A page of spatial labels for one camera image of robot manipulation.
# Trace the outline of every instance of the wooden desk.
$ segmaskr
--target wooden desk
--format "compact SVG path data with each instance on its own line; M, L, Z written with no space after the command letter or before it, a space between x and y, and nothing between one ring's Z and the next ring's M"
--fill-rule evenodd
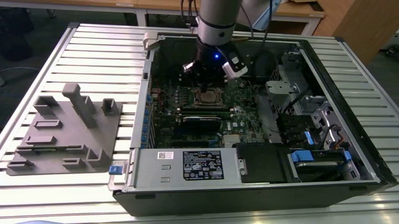
M0 6L134 13L137 0L0 0Z
M146 14L180 14L180 0L137 0L135 11L142 10L137 14L137 20L145 21ZM200 0L197 0L197 9L200 9ZM188 10L188 3L184 1L182 10ZM325 17L324 12L313 11L308 3L286 2L278 6L273 14L273 21L301 22L305 23L301 35L312 35L317 27L320 19Z
M134 13L138 26L142 27L146 26L146 14L180 15L180 0L0 0L0 6ZM182 9L186 14L186 1ZM197 0L197 9L200 9L200 0ZM306 3L286 2L280 5L272 20L305 23L301 35L312 35L324 16L325 13L313 11Z

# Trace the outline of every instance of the motherboard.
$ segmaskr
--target motherboard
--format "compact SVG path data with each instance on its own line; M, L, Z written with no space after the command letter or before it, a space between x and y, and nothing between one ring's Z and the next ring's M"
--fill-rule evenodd
M232 80L201 92L182 85L181 77L164 79L154 77L151 82L155 148L217 148L264 142L256 92L248 81Z

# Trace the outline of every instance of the table leg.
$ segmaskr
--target table leg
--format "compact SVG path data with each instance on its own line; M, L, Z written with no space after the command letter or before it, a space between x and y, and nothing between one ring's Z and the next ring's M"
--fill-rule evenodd
M0 77L0 86L2 86L5 84L3 79Z
M135 13L135 17L137 17L138 27L146 27L146 10L145 9L135 9L134 13Z
M53 19L55 17L55 10L54 9L46 9L47 16Z
M313 35L313 31L317 28L318 22L320 22L320 18L310 18L309 22L305 24L304 30L301 31L301 36L310 36Z

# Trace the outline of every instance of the white sticker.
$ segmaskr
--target white sticker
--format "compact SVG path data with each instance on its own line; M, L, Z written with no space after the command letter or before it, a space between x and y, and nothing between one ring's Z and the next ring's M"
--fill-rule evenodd
M115 6L127 6L127 7L133 7L133 4L121 4L121 3L117 3Z
M172 160L173 152L157 152L157 159L158 160Z
M324 17L322 15L309 14L309 17Z

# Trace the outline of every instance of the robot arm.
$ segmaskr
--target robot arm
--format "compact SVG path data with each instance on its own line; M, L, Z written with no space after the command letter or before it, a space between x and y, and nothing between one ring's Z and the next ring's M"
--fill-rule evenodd
M222 69L226 80L238 78L248 72L244 59L230 43L236 21L248 24L248 21L245 23L241 21L242 16L238 16L241 4L245 8L256 8L257 15L260 15L268 5L268 0L244 0L244 2L242 0L201 1L196 19L198 24L197 51L193 62L185 64L182 68L202 91L206 90L213 77L220 74L218 68Z

